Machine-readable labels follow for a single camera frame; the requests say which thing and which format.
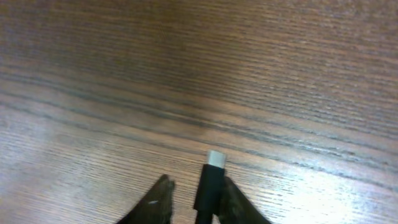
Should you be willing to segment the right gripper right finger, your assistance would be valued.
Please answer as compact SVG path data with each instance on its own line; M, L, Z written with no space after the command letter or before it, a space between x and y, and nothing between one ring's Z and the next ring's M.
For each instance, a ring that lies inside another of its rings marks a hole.
M218 220L221 224L271 224L229 178L224 178Z

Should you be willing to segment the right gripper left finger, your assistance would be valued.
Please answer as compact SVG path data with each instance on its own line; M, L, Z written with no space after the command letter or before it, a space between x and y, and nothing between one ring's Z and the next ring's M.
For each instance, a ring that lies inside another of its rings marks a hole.
M140 201L117 224L171 224L175 181L160 176Z

